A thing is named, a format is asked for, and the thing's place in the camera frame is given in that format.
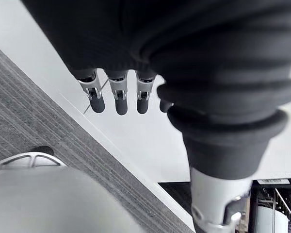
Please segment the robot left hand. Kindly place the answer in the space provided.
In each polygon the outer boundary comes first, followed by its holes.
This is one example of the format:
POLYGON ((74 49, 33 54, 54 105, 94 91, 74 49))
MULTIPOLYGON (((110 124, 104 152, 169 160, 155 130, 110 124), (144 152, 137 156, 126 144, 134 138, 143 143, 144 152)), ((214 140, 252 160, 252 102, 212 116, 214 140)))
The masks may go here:
POLYGON ((104 111, 105 71, 119 115, 127 76, 147 110, 156 75, 160 108, 182 133, 198 233, 230 233, 269 141, 291 102, 291 0, 25 0, 25 8, 104 111))

